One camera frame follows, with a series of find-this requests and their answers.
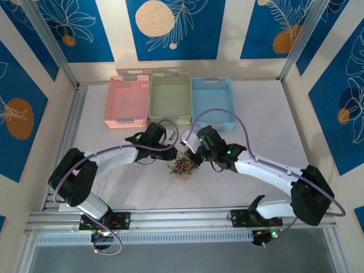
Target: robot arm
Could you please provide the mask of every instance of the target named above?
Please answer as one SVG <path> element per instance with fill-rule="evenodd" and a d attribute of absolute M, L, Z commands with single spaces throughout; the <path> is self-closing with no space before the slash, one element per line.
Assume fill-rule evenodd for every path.
<path fill-rule="evenodd" d="M 251 156 L 246 147 L 238 144 L 226 144 L 218 132 L 207 126 L 197 135 L 192 133 L 186 140 L 189 131 L 181 137 L 181 144 L 188 147 L 185 155 L 199 166 L 203 161 L 215 162 L 222 169 L 257 177 L 277 188 L 288 196 L 285 200 L 269 200 L 258 196 L 250 210 L 264 219 L 274 217 L 297 217 L 308 225 L 317 226 L 331 201 L 322 193 L 297 177 L 304 177 L 334 197 L 332 190 L 321 172 L 314 166 L 306 169 L 284 166 L 271 160 Z"/>
<path fill-rule="evenodd" d="M 174 147 L 165 151 L 151 151 L 140 147 L 166 148 L 170 146 L 166 145 L 166 143 L 173 138 L 173 134 L 174 131 L 166 130 L 158 123 L 151 123 L 145 132 L 138 133 L 121 142 L 119 144 L 120 149 L 111 150 L 86 160 L 67 177 L 58 194 L 69 206 L 78 207 L 94 219 L 108 225 L 111 220 L 110 215 L 113 213 L 111 208 L 91 192 L 96 175 L 108 169 L 137 162 L 147 157 L 167 161 L 175 159 L 177 149 Z M 93 154 L 96 154 L 96 152 L 83 153 L 77 148 L 70 149 L 54 170 L 49 179 L 49 185 L 56 189 L 61 179 L 77 162 Z"/>

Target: metal frame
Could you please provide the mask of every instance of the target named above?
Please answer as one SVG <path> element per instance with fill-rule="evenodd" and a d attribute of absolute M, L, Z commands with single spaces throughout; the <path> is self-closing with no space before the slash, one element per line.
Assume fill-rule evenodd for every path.
<path fill-rule="evenodd" d="M 170 231 L 217 231 L 239 230 L 233 227 L 228 214 L 232 209 L 247 209 L 247 207 L 206 208 L 206 209 L 147 209 L 147 210 L 116 210 L 130 212 L 129 231 L 137 232 L 170 232 Z M 80 212 L 33 212 L 29 216 L 25 234 L 75 234 L 90 231 L 79 231 Z M 283 227 L 288 226 L 293 217 L 283 218 Z M 335 228 L 333 217 L 326 216 L 318 227 L 309 226 L 297 221 L 292 227 L 302 228 Z M 259 227 L 240 228 L 241 230 L 262 229 Z"/>
<path fill-rule="evenodd" d="M 73 98 L 69 116 L 65 125 L 64 135 L 57 155 L 56 164 L 64 153 L 73 146 L 78 124 L 81 118 L 88 85 L 81 84 Z M 64 238 L 73 240 L 75 244 L 90 244 L 89 231 L 79 231 L 80 212 L 58 212 L 58 205 L 52 202 L 53 190 L 46 191 L 43 205 L 40 212 L 30 214 L 25 234 L 27 238 L 24 242 L 23 251 L 18 259 L 18 264 L 14 272 L 28 272 L 35 247 L 45 242 L 61 245 Z M 131 213 L 129 231 L 121 231 L 121 236 L 139 236 L 141 240 L 147 241 L 150 236 L 158 233 L 179 234 L 190 232 L 191 234 L 249 234 L 256 228 L 233 228 L 231 221 L 227 219 L 232 209 L 247 209 L 243 207 L 232 208 L 201 208 L 201 209 L 147 209 L 147 210 L 117 210 Z M 283 218 L 283 226 L 287 227 L 292 217 Z M 294 229 L 322 228 L 325 232 L 326 240 L 332 255 L 335 268 L 340 273 L 351 273 L 350 264 L 346 252 L 342 247 L 340 238 L 336 231 L 336 223 L 333 217 L 326 216 L 317 227 L 306 225 L 297 221 L 293 225 Z"/>
<path fill-rule="evenodd" d="M 252 242 L 251 230 L 220 231 L 181 231 L 168 233 L 135 233 L 123 232 L 118 234 L 123 245 L 159 245 L 168 243 L 217 243 L 217 242 Z M 40 235 L 37 246 L 89 246 L 89 234 L 46 234 Z M 113 237 L 108 237 L 98 245 L 118 245 Z"/>
<path fill-rule="evenodd" d="M 68 65 L 66 57 L 64 56 L 36 4 L 32 0 L 19 0 L 19 3 L 24 13 L 27 15 L 29 21 L 32 23 L 35 31 L 41 38 L 43 44 L 48 49 L 52 58 L 58 67 L 64 72 L 66 79 L 74 88 L 76 88 L 77 80 Z"/>
<path fill-rule="evenodd" d="M 313 4 L 310 13 L 307 15 L 307 19 L 303 24 L 302 30 L 293 44 L 292 49 L 289 52 L 286 62 L 284 63 L 282 71 L 278 77 L 281 82 L 286 80 L 290 71 L 296 65 L 298 58 L 300 57 L 309 38 L 311 37 L 312 32 L 319 23 L 321 16 L 327 8 L 329 2 L 330 0 L 319 0 Z"/>

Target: white table surface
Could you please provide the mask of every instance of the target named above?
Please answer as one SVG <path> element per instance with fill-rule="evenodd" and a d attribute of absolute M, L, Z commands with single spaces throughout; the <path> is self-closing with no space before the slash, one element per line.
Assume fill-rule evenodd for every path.
<path fill-rule="evenodd" d="M 276 80 L 233 81 L 237 115 L 245 123 L 254 153 L 295 167 L 308 162 L 282 85 Z M 75 147 L 96 151 L 118 144 L 145 128 L 110 129 L 103 120 L 107 84 L 89 85 Z M 180 132 L 189 128 L 179 126 Z M 245 146 L 239 124 L 220 132 L 227 143 Z M 187 181 L 169 175 L 167 163 L 128 164 L 97 176 L 92 191 L 112 209 L 211 208 L 249 205 L 257 195 L 284 196 L 254 177 L 231 171 L 216 173 L 204 163 Z"/>

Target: blue wallpaper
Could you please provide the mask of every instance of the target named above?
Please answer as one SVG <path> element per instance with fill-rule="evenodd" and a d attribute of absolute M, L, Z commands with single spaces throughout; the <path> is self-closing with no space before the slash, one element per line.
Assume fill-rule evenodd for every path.
<path fill-rule="evenodd" d="M 0 42 L 0 174 L 20 181 L 47 102 Z"/>
<path fill-rule="evenodd" d="M 27 43 L 32 44 L 35 30 L 21 7 L 9 0 L 0 0 L 0 3 L 10 6 L 8 16 Z M 114 61 L 95 0 L 39 0 L 35 3 L 70 63 Z M 35 52 L 44 51 L 39 43 L 31 48 Z"/>
<path fill-rule="evenodd" d="M 364 20 L 309 97 L 340 175 L 364 163 Z"/>
<path fill-rule="evenodd" d="M 240 59 L 285 58 L 312 0 L 256 0 Z"/>
<path fill-rule="evenodd" d="M 215 60 L 225 0 L 126 0 L 139 61 Z"/>
<path fill-rule="evenodd" d="M 23 36 L 24 40 L 39 59 L 49 76 L 55 81 L 59 68 L 42 40 L 35 32 L 33 25 L 29 22 L 22 8 L 9 0 L 0 0 L 0 6 Z"/>
<path fill-rule="evenodd" d="M 348 1 L 349 0 L 331 0 L 329 2 L 326 11 L 322 15 L 321 20 L 317 24 L 299 59 L 297 60 L 296 65 L 301 75 L 303 75 L 314 55 L 319 50 L 327 34 L 334 26 L 337 18 L 340 16 Z"/>
<path fill-rule="evenodd" d="M 355 215 L 358 218 L 360 227 L 362 228 L 362 231 L 364 233 L 364 206 L 361 206 L 360 208 L 354 209 Z"/>
<path fill-rule="evenodd" d="M 4 226 L 4 224 L 5 224 L 5 219 L 6 219 L 6 217 L 5 217 L 5 216 L 0 215 L 0 233 L 1 233 L 2 227 L 3 227 L 3 226 Z"/>

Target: blue basket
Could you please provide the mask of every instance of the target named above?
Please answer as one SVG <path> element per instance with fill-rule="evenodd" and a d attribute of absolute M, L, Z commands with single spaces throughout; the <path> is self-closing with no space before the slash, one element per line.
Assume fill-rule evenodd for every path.
<path fill-rule="evenodd" d="M 212 108 L 223 108 L 235 114 L 235 101 L 231 79 L 192 78 L 192 121 L 203 111 Z M 213 111 L 203 115 L 195 124 L 194 130 L 211 125 L 216 130 L 230 131 L 237 123 L 228 113 Z"/>

